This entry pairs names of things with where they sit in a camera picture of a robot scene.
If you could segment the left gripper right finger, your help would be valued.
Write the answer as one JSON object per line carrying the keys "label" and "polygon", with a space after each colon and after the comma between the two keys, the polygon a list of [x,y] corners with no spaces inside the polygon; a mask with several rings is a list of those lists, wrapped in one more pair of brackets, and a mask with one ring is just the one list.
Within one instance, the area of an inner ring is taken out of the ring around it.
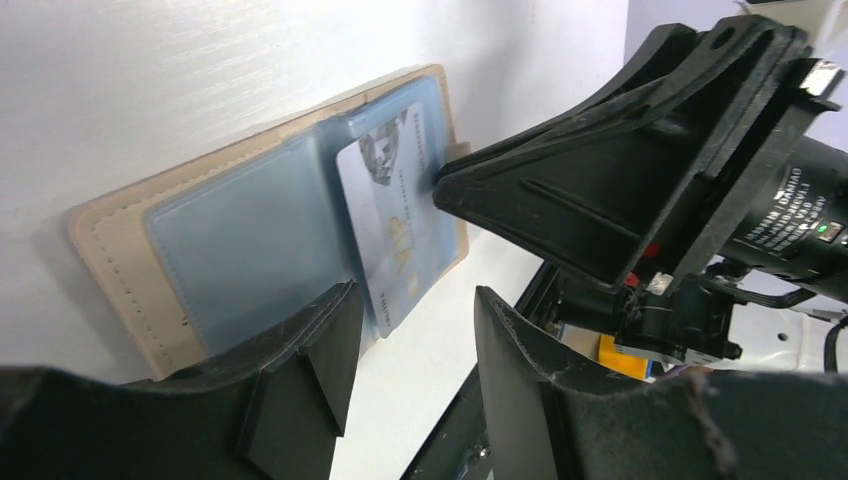
{"label": "left gripper right finger", "polygon": [[847,379],[719,371],[645,383],[609,370],[475,291],[498,479],[843,479]]}

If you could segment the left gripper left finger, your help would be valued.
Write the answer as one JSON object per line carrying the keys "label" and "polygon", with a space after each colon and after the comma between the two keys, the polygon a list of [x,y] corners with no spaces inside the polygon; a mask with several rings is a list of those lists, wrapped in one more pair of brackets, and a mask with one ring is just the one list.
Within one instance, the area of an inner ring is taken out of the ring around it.
{"label": "left gripper left finger", "polygon": [[346,428],[363,295],[292,317],[160,381],[1,371],[5,479],[325,479]]}

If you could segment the silver VIP card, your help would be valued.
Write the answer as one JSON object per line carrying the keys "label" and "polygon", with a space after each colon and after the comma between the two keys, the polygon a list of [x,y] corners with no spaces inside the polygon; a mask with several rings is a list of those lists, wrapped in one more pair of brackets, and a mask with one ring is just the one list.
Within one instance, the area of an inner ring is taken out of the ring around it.
{"label": "silver VIP card", "polygon": [[389,336],[456,259],[454,222],[432,200],[444,153],[433,148],[420,102],[366,130],[336,167],[370,309]]}

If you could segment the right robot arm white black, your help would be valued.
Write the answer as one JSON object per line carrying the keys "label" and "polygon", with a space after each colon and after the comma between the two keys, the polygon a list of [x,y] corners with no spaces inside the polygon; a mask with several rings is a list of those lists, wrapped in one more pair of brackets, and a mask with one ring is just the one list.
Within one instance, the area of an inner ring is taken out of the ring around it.
{"label": "right robot arm white black", "polygon": [[847,155],[807,129],[844,71],[759,15],[655,28],[590,98],[443,167],[436,207],[540,257],[521,313],[597,358],[822,371],[847,299]]}

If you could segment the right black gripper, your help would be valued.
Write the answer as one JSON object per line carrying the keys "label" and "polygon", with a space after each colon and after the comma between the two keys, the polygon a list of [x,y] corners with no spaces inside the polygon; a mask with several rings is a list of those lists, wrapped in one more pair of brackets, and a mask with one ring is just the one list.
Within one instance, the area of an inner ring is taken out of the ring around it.
{"label": "right black gripper", "polygon": [[661,25],[582,103],[445,166],[433,200],[563,271],[545,319],[598,333],[605,365],[803,370],[783,318],[847,298],[847,156],[805,135],[842,75],[760,15]]}

